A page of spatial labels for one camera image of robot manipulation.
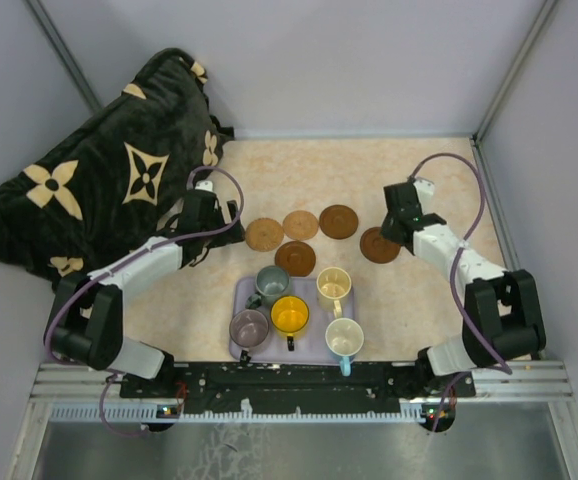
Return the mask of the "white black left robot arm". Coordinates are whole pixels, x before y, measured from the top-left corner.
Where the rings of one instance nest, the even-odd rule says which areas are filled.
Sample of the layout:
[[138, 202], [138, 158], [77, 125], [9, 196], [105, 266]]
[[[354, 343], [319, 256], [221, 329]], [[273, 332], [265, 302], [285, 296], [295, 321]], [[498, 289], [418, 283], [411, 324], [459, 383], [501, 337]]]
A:
[[136, 251], [98, 270], [63, 277], [44, 334], [47, 353], [59, 362], [139, 377], [155, 396], [170, 394], [177, 384], [173, 357], [129, 338], [125, 311], [162, 277], [198, 265], [212, 249], [242, 242], [242, 206], [229, 201], [226, 222], [215, 193], [192, 190], [182, 212]]

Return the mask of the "grey mug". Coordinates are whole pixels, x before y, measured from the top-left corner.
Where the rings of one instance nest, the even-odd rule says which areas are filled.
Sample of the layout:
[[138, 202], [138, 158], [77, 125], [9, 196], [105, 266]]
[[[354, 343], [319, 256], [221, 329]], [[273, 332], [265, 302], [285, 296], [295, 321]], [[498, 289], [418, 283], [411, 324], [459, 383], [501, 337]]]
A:
[[287, 271], [275, 265], [266, 266], [255, 276], [255, 292], [248, 297], [245, 307], [271, 308], [277, 300], [290, 294], [291, 287], [291, 277]]

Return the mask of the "black floral plush blanket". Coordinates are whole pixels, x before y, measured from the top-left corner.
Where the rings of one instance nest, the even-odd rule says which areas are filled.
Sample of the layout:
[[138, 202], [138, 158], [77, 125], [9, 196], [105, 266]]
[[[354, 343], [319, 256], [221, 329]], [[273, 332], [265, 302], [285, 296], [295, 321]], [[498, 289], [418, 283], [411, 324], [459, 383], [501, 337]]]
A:
[[205, 68], [155, 54], [108, 106], [0, 185], [0, 262], [57, 284], [138, 249], [204, 179], [232, 128], [211, 114]]

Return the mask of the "lavender plastic tray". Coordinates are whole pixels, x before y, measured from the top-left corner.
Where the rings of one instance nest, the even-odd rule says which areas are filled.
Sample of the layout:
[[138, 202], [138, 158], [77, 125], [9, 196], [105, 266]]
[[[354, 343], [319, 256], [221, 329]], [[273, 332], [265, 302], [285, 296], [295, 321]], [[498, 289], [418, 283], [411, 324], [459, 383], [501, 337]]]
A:
[[[255, 292], [255, 277], [245, 276], [237, 281], [233, 296], [232, 316], [245, 308], [246, 300]], [[306, 331], [303, 331], [295, 341], [295, 350], [290, 352], [287, 342], [278, 331], [271, 326], [270, 309], [261, 307], [260, 311], [270, 323], [269, 334], [258, 349], [253, 349], [249, 356], [251, 363], [283, 363], [300, 365], [336, 365], [336, 357], [329, 351], [325, 341], [325, 331], [334, 320], [333, 313], [323, 310], [317, 298], [316, 279], [309, 277], [292, 277], [292, 293], [303, 299], [310, 310], [310, 319]], [[343, 316], [360, 323], [356, 315], [356, 305], [353, 287], [343, 306]], [[229, 338], [229, 352], [236, 360], [240, 360], [243, 349]]]

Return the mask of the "light wooden coaster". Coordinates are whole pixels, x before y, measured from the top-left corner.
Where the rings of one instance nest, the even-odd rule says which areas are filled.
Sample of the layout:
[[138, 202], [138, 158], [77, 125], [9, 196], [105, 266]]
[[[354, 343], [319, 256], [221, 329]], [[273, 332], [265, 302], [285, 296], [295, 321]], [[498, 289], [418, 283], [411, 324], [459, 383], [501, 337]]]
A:
[[254, 251], [269, 252], [278, 248], [284, 239], [280, 223], [271, 218], [252, 221], [245, 231], [245, 242]]
[[319, 230], [319, 222], [314, 214], [306, 210], [289, 213], [282, 222], [284, 233], [292, 240], [306, 241]]

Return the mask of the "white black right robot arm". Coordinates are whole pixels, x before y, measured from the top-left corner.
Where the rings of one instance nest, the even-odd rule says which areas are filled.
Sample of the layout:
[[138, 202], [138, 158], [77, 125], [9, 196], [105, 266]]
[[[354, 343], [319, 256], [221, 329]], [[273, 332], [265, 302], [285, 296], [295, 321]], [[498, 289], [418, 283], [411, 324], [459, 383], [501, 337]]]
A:
[[383, 188], [387, 213], [381, 235], [434, 267], [450, 286], [462, 316], [459, 334], [422, 349], [414, 363], [417, 387], [439, 395], [451, 376], [476, 368], [500, 367], [546, 346], [535, 278], [508, 270], [480, 255], [446, 220], [425, 211], [435, 186], [409, 179]]

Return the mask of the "dark brown coaster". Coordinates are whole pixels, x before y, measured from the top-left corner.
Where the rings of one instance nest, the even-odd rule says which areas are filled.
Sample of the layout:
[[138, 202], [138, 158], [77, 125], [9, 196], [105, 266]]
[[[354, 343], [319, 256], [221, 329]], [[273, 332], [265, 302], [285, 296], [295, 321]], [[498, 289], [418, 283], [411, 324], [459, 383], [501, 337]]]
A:
[[360, 238], [360, 251], [370, 262], [376, 264], [390, 263], [397, 258], [401, 246], [384, 238], [379, 227], [367, 229]]
[[275, 265], [290, 276], [306, 277], [316, 265], [316, 254], [311, 246], [302, 241], [290, 241], [281, 245], [275, 253]]
[[346, 205], [330, 205], [319, 216], [321, 231], [326, 236], [336, 240], [344, 240], [353, 236], [358, 225], [358, 215]]

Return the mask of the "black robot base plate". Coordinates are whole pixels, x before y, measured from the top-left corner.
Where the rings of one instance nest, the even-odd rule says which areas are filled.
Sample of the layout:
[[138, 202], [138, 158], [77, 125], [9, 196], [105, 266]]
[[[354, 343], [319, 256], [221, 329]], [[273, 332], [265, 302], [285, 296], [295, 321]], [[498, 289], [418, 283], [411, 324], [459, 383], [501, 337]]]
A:
[[254, 414], [398, 413], [402, 400], [438, 397], [450, 380], [407, 362], [355, 362], [348, 377], [336, 365], [189, 362], [154, 380], [125, 376], [120, 397], [178, 399], [187, 414], [237, 413], [244, 400]]

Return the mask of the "purple mug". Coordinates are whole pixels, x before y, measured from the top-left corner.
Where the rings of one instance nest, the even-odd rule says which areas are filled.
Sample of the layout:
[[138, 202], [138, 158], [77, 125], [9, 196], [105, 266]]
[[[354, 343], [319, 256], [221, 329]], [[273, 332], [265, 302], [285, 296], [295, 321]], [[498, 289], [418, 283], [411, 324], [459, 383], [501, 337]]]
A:
[[230, 321], [231, 341], [239, 350], [237, 360], [248, 363], [252, 354], [260, 349], [270, 331], [269, 320], [258, 310], [245, 309], [238, 312]]

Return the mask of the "cream mug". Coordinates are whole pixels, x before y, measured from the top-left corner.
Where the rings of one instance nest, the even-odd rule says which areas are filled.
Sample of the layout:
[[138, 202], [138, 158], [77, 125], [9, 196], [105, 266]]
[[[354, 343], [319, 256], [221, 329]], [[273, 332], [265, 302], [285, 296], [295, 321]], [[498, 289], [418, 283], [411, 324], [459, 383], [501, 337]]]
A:
[[349, 273], [339, 267], [325, 268], [317, 276], [316, 287], [320, 307], [332, 313], [335, 319], [342, 318], [352, 289]]

